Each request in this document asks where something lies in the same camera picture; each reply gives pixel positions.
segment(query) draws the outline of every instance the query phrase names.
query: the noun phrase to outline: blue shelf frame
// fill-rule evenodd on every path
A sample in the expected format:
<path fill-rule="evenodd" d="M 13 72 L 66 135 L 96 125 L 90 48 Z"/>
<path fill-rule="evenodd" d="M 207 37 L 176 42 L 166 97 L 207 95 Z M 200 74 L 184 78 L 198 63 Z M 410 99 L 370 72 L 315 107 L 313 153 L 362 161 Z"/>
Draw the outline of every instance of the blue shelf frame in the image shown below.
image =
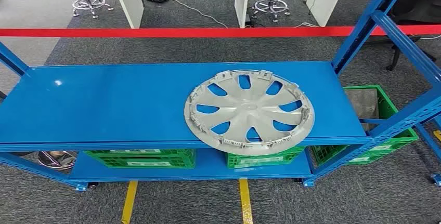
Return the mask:
<path fill-rule="evenodd" d="M 347 64 L 354 58 L 355 54 L 360 50 L 363 43 L 367 40 L 370 33 L 376 26 L 381 27 L 389 38 L 400 48 L 409 60 L 419 69 L 424 77 L 432 84 L 432 88 L 425 92 L 422 96 L 415 101 L 404 107 L 401 111 L 391 116 L 387 120 L 378 122 L 378 126 L 369 131 L 366 136 L 357 137 L 315 137 L 307 138 L 302 144 L 305 145 L 332 145 L 332 144 L 352 144 L 350 147 L 342 151 L 337 156 L 328 160 L 326 163 L 314 167 L 311 156 L 307 150 L 300 155 L 293 163 L 299 165 L 300 170 L 293 169 L 290 166 L 272 166 L 275 169 L 275 173 L 269 174 L 264 167 L 258 167 L 251 169 L 249 173 L 242 170 L 232 169 L 228 172 L 224 172 L 223 175 L 218 174 L 215 169 L 210 173 L 204 170 L 204 167 L 197 167 L 194 173 L 200 173 L 197 175 L 191 175 L 189 172 L 178 172 L 177 169 L 169 170 L 148 170 L 149 174 L 153 176 L 143 177 L 130 174 L 125 170 L 120 172 L 121 169 L 106 169 L 106 172 L 102 174 L 94 174 L 94 172 L 101 170 L 98 164 L 93 163 L 83 153 L 80 153 L 77 165 L 75 166 L 73 173 L 65 175 L 41 165 L 34 164 L 23 158 L 17 157 L 9 152 L 12 151 L 24 151 L 24 150 L 42 150 L 47 148 L 45 144 L 17 144 L 8 143 L 8 145 L 0 144 L 0 162 L 8 164 L 10 166 L 17 167 L 19 169 L 27 170 L 29 172 L 38 174 L 40 176 L 65 183 L 73 186 L 78 191 L 86 190 L 89 182 L 95 181 L 127 181 L 127 180 L 193 180 L 193 179 L 234 179 L 234 178 L 301 178 L 303 185 L 311 187 L 321 177 L 334 171 L 340 166 L 346 164 L 353 158 L 358 157 L 360 154 L 370 150 L 374 146 L 382 143 L 383 141 L 394 137 L 396 134 L 401 133 L 403 130 L 415 126 L 420 131 L 423 130 L 422 124 L 427 121 L 433 120 L 439 122 L 439 117 L 436 118 L 441 112 L 441 70 L 413 43 L 401 30 L 395 25 L 395 23 L 387 16 L 387 12 L 393 6 L 396 0 L 372 0 L 368 7 L 361 15 L 359 21 L 355 25 L 354 30 L 343 43 L 336 56 L 330 63 L 334 69 L 336 75 L 341 74 Z M 23 63 L 17 56 L 15 56 L 9 49 L 0 43 L 0 60 L 8 66 L 11 70 L 16 72 L 19 76 L 29 75 L 29 68 Z M 427 132 L 423 132 L 424 137 L 428 136 Z M 208 148 L 200 141 L 185 142 L 140 142 L 132 143 L 130 146 L 124 143 L 124 141 L 113 143 L 89 143 L 82 147 L 76 147 L 80 150 L 85 149 L 120 149 L 125 147 L 126 149 L 136 148 Z M 71 143 L 62 142 L 52 144 L 50 146 L 58 150 L 71 149 Z M 207 156 L 210 152 L 215 152 L 212 149 L 205 149 L 201 152 L 202 157 Z M 435 149 L 437 155 L 441 154 L 441 151 Z M 256 169 L 261 169 L 262 173 L 256 173 Z"/>
<path fill-rule="evenodd" d="M 436 158 L 441 162 L 441 147 L 439 144 L 437 144 L 436 141 L 433 140 L 429 132 L 424 128 L 424 124 L 428 123 L 429 121 L 432 121 L 435 126 L 438 129 L 441 129 L 441 115 L 437 114 L 433 116 L 432 118 L 427 119 L 426 121 L 423 121 L 422 123 L 417 124 L 415 127 L 420 132 L 422 139 L 424 142 L 429 146 L 433 153 L 435 154 Z M 431 175 L 435 185 L 441 187 L 441 174 L 440 173 L 434 173 Z"/>

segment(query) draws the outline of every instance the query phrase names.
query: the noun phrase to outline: green plastic crate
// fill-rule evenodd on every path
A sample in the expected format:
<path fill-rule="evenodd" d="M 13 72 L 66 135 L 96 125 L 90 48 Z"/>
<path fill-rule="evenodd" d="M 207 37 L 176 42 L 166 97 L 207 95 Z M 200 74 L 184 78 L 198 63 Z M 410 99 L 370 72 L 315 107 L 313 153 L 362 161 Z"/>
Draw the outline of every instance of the green plastic crate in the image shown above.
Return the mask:
<path fill-rule="evenodd" d="M 194 168 L 196 153 L 190 156 L 92 156 L 112 168 Z"/>
<path fill-rule="evenodd" d="M 386 93 L 383 91 L 381 86 L 379 85 L 365 85 L 365 86 L 348 86 L 344 87 L 344 89 L 377 89 L 377 96 L 378 96 L 378 111 L 379 111 L 379 118 L 380 119 L 388 119 L 393 114 L 398 112 L 398 109 L 395 107 L 395 105 L 392 103 L 392 101 L 389 99 L 389 97 L 386 95 Z M 418 140 L 417 133 L 412 129 L 409 128 L 402 133 L 396 135 L 393 138 L 390 138 L 380 145 L 372 148 L 371 150 L 365 152 L 358 158 L 355 158 L 354 162 L 348 162 L 348 164 L 368 164 L 375 160 L 378 160 L 379 158 L 390 154 L 394 152 L 395 150 L 398 150 L 402 148 L 403 146 Z M 342 150 L 346 149 L 347 145 L 329 145 L 329 146 L 312 146 L 312 151 L 314 154 L 314 157 L 317 161 L 317 164 L 323 164 L 330 158 L 334 157 L 335 155 L 339 154 Z"/>
<path fill-rule="evenodd" d="M 194 149 L 178 149 L 178 150 L 158 150 L 158 149 L 150 149 L 150 150 L 89 150 L 86 151 L 89 156 L 190 156 L 194 154 Z"/>
<path fill-rule="evenodd" d="M 228 168 L 247 168 L 263 165 L 279 165 L 291 163 L 292 160 L 296 158 L 300 153 L 302 153 L 304 149 L 305 146 L 295 146 L 276 154 L 257 156 L 225 153 L 225 157 L 227 159 Z"/>

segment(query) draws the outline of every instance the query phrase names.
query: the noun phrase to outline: crate label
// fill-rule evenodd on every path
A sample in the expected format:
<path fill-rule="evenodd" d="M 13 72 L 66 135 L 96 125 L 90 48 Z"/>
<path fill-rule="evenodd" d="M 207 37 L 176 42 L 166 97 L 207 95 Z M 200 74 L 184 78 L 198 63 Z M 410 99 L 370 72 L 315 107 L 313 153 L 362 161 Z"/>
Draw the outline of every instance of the crate label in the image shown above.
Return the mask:
<path fill-rule="evenodd" d="M 141 152 L 141 153 L 161 153 L 161 150 L 111 150 L 110 152 Z"/>
<path fill-rule="evenodd" d="M 130 166 L 171 166 L 169 162 L 127 162 Z"/>
<path fill-rule="evenodd" d="M 358 157 L 350 160 L 350 162 L 366 162 L 369 161 L 370 157 Z"/>
<path fill-rule="evenodd" d="M 281 162 L 283 161 L 283 156 L 269 157 L 269 158 L 257 158 L 257 159 L 243 159 L 240 164 L 244 163 L 268 163 L 268 162 Z"/>
<path fill-rule="evenodd" d="M 234 168 L 248 168 L 248 167 L 252 167 L 252 166 L 256 166 L 254 164 L 238 164 L 238 165 L 234 165 Z"/>
<path fill-rule="evenodd" d="M 391 147 L 392 145 L 382 145 L 382 146 L 373 147 L 371 150 L 388 150 Z"/>

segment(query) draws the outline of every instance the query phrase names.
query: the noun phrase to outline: gray carpet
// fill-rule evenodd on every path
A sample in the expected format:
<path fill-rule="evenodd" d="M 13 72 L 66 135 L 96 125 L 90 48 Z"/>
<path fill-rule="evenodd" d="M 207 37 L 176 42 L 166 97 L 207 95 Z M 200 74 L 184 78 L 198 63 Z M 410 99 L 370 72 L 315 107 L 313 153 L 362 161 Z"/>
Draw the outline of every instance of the gray carpet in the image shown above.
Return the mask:
<path fill-rule="evenodd" d="M 101 11 L 98 20 L 88 15 L 73 18 L 69 27 L 128 27 L 118 0 L 107 1 L 115 11 Z M 230 27 L 237 26 L 233 0 L 179 1 Z M 281 17 L 278 25 L 314 23 L 301 0 L 285 1 L 293 14 Z M 330 25 L 354 24 L 367 1 L 340 0 Z M 274 26 L 266 16 L 260 16 L 258 23 Z M 212 20 L 175 2 L 146 3 L 142 27 L 177 26 L 218 27 Z M 62 38 L 46 64 L 330 60 L 342 41 L 343 38 L 331 37 Z M 439 39 L 418 43 L 438 57 L 440 44 Z M 395 71 L 386 71 L 384 67 L 392 53 L 389 45 L 365 46 L 341 76 L 342 84 L 380 84 L 402 108 L 429 85 L 404 58 Z M 319 180 L 314 188 L 303 188 L 293 180 L 250 180 L 254 223 L 437 223 L 441 220 L 441 191 L 428 176 L 439 171 L 439 166 L 427 146 L 417 141 L 370 165 L 344 166 Z M 126 183 L 102 183 L 77 194 L 15 169 L 0 169 L 7 181 L 16 182 L 16 187 L 9 186 L 4 194 L 22 204 L 0 200 L 11 209 L 0 214 L 3 219 L 7 216 L 5 223 L 22 223 L 20 218 L 25 217 L 36 220 L 33 223 L 119 223 Z M 142 182 L 131 223 L 242 223 L 238 182 Z"/>

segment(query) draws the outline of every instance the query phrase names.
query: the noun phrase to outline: lower shelf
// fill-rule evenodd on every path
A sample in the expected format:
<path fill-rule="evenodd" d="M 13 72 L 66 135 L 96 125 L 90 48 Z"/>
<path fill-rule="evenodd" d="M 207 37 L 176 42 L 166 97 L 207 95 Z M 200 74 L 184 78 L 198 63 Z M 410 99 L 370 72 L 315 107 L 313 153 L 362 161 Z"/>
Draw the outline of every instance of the lower shelf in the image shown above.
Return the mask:
<path fill-rule="evenodd" d="M 105 182 L 305 178 L 311 175 L 305 152 L 302 152 L 291 164 L 230 169 L 227 168 L 225 155 L 221 151 L 198 149 L 194 169 L 109 168 L 81 152 L 69 178 L 78 182 Z"/>

